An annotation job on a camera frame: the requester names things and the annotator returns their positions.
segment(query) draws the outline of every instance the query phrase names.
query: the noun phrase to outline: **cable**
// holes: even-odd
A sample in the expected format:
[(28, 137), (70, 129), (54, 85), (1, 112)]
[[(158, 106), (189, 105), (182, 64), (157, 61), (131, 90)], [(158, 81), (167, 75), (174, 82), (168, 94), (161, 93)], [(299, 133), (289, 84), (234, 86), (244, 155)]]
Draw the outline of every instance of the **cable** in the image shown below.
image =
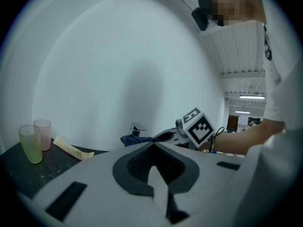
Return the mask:
[(224, 132), (224, 130), (225, 130), (225, 128), (224, 127), (221, 127), (221, 128), (219, 128), (218, 129), (218, 131), (217, 131), (217, 133), (214, 135), (214, 136), (212, 136), (211, 137), (211, 146), (210, 146), (210, 148), (209, 148), (209, 151), (208, 151), (208, 153), (212, 153), (212, 151), (213, 151), (213, 149), (214, 149), (214, 142), (215, 142), (215, 140), (216, 140), (216, 137), (218, 136), (218, 135), (220, 135), (220, 134), (222, 134), (223, 132)]

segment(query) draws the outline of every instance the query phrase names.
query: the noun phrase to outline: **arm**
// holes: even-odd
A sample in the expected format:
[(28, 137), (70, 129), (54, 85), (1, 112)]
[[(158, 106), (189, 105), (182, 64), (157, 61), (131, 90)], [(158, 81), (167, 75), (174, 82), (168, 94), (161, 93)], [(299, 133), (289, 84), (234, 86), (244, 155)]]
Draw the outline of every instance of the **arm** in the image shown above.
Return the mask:
[[(214, 150), (232, 154), (246, 155), (250, 147), (263, 144), (273, 134), (280, 133), (284, 122), (264, 119), (261, 124), (235, 134), (222, 133), (216, 137)], [(209, 149), (210, 142), (204, 143), (200, 150)]]

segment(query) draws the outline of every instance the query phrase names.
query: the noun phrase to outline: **yellow tube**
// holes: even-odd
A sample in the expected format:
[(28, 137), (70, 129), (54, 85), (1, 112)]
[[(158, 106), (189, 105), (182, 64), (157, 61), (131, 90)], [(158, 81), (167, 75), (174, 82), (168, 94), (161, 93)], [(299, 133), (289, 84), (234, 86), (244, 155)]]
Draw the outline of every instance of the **yellow tube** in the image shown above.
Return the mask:
[(74, 146), (71, 146), (69, 144), (67, 144), (62, 138), (60, 138), (59, 136), (57, 136), (53, 143), (60, 147), (62, 150), (64, 150), (65, 152), (71, 154), (73, 157), (76, 157), (77, 159), (83, 161), (86, 160), (88, 158), (91, 158), (94, 156), (94, 152), (90, 152), (90, 153), (85, 153), (82, 152), (80, 150), (78, 150), (77, 148), (75, 148)]

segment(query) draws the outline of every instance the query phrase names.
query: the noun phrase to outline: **black slot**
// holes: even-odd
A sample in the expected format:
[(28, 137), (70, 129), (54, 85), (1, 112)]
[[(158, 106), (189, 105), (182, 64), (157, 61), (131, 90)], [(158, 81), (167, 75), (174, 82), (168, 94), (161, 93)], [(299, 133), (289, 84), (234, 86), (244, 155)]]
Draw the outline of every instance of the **black slot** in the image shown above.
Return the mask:
[(231, 169), (231, 170), (235, 170), (235, 171), (237, 171), (240, 167), (240, 165), (238, 165), (238, 164), (233, 164), (233, 163), (229, 163), (229, 162), (225, 162), (225, 161), (220, 161), (217, 163), (217, 165)]
[(56, 218), (63, 221), (68, 214), (72, 206), (80, 197), (86, 184), (73, 182), (61, 195), (46, 209), (46, 212)]
[(150, 142), (120, 157), (113, 166), (113, 176), (130, 194), (153, 197), (153, 188), (147, 184), (153, 165), (157, 167), (171, 194), (187, 192), (200, 173), (198, 165), (190, 158), (160, 143)]
[(169, 219), (172, 224), (175, 224), (187, 217), (189, 217), (189, 215), (186, 212), (178, 210), (174, 196), (169, 193), (166, 209), (166, 218)]
[(157, 139), (162, 140), (162, 141), (168, 141), (168, 140), (171, 140), (174, 137), (175, 133), (173, 133), (173, 132), (165, 132), (165, 133), (159, 135), (157, 137)]

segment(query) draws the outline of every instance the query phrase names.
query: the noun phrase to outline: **white wall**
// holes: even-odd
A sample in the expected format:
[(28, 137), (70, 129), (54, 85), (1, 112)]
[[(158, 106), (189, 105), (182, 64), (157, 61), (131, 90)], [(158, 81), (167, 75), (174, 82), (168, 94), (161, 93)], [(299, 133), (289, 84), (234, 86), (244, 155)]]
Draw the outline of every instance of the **white wall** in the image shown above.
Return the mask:
[(248, 124), (248, 117), (249, 116), (246, 116), (246, 115), (241, 115), (238, 119), (238, 124), (240, 125), (246, 125)]
[(229, 99), (226, 99), (224, 105), (224, 118), (222, 122), (222, 126), (225, 128), (225, 130), (227, 130), (228, 117), (229, 117)]
[[(18, 127), (37, 118), (52, 122), (53, 137), (103, 150), (123, 147), (119, 138), (131, 122), (153, 136), (195, 106), (216, 128), (222, 125), (223, 87), (192, 30), (160, 0), (100, 1), (85, 9), (65, 4), (80, 13), (74, 12), (75, 20), (66, 21), (55, 35), (52, 26), (56, 30), (61, 20), (42, 15), (23, 32), (37, 51), (43, 40), (46, 45), (42, 55), (31, 49), (32, 57), (22, 64), (17, 63), (21, 51), (9, 60), (17, 64), (10, 77), (20, 66), (23, 76), (15, 86), (6, 81), (10, 87), (1, 94), (10, 100), (1, 105), (6, 149), (18, 142)], [(55, 1), (51, 5), (50, 12), (61, 7)], [(49, 33), (41, 28), (46, 25), (42, 19)], [(35, 31), (44, 34), (40, 43), (30, 37)], [(29, 47), (23, 40), (17, 46)], [(13, 102), (20, 103), (10, 108)]]
[(42, 65), (69, 24), (102, 0), (30, 0), (0, 51), (0, 129), (5, 149), (32, 123), (34, 90)]

